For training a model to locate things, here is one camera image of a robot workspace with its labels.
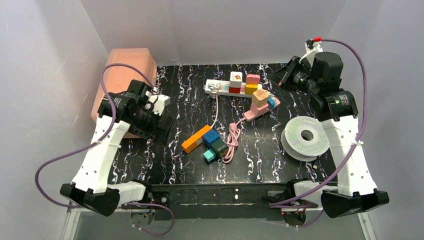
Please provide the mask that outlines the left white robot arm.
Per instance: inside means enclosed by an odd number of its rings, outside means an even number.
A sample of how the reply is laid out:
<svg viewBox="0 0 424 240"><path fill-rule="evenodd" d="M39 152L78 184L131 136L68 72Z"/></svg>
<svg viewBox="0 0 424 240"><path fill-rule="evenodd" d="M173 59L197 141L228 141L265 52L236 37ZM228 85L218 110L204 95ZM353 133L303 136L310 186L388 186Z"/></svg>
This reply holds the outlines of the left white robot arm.
<svg viewBox="0 0 424 240"><path fill-rule="evenodd" d="M132 80L126 91L105 94L97 111L91 140L94 146L87 150L71 183L61 186L60 194L106 217L121 205L142 200L148 188L146 182L109 184L109 171L127 133L161 144L166 141L174 120L164 115L170 102L169 96L156 93L156 88L138 80Z"/></svg>

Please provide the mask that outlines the teal white charger plug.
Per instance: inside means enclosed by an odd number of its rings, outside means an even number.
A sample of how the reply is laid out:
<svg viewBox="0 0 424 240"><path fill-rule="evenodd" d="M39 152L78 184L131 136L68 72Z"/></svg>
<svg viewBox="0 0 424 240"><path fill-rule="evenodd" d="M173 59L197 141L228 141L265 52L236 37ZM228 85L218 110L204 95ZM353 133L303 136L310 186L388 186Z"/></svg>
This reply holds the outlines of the teal white charger plug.
<svg viewBox="0 0 424 240"><path fill-rule="evenodd" d="M203 154L202 157L204 158L205 162L210 165L211 163L213 163L214 161L217 160L217 156L216 153L212 150L212 149L208 149L206 150Z"/></svg>

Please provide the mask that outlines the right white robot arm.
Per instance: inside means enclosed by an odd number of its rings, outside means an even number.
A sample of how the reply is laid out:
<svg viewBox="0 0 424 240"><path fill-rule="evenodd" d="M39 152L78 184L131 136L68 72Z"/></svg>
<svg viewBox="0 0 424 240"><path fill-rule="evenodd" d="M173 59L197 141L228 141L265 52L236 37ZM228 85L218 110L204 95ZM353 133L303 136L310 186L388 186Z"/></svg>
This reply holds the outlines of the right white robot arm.
<svg viewBox="0 0 424 240"><path fill-rule="evenodd" d="M341 57L333 52L319 52L312 63L298 56L269 79L286 91L307 93L329 140L336 167L327 180L291 180L287 183L291 197L280 205L299 199L320 205L330 218L368 212L389 203L389 194L379 190L366 163L359 125L358 108L353 94L341 88L343 70Z"/></svg>

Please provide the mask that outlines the orange socket cube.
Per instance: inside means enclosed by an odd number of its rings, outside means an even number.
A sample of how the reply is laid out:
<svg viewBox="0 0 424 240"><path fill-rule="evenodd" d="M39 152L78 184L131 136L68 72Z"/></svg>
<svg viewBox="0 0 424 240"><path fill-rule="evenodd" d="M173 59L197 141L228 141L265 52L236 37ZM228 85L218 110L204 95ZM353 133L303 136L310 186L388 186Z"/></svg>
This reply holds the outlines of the orange socket cube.
<svg viewBox="0 0 424 240"><path fill-rule="evenodd" d="M181 146L186 154L191 153L194 149L196 149L199 145L203 143L203 135L205 135L208 131L211 130L209 125L205 125L199 131L194 133L191 137L189 137L186 141L184 141Z"/></svg>

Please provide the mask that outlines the pink translucent storage box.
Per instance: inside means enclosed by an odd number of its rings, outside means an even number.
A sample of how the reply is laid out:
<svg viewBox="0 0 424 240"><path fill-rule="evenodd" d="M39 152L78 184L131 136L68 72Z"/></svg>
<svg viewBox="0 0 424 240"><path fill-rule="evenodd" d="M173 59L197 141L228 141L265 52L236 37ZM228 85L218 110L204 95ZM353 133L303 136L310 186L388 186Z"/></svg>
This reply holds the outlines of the pink translucent storage box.
<svg viewBox="0 0 424 240"><path fill-rule="evenodd" d="M140 70L152 83L153 87L156 87L156 72L157 66L154 61L150 51L147 48L116 48L112 49L106 65L110 64L126 64L130 65L137 70ZM104 85L108 91L111 93L120 93L122 91L127 91L128 87L132 80L137 80L145 83L150 87L149 82L139 73L137 73L132 68L124 66L113 66L107 69L104 74ZM153 110L153 102L158 98L158 90L155 88L151 90L152 93L147 93L148 103L144 103L143 107ZM93 103L91 117L94 122L97 121L98 109L101 104L101 100L105 96L102 85L100 84L97 90L97 94ZM135 135L135 129L131 130L134 133L128 130L128 133L124 135L124 138L141 138L141 136Z"/></svg>

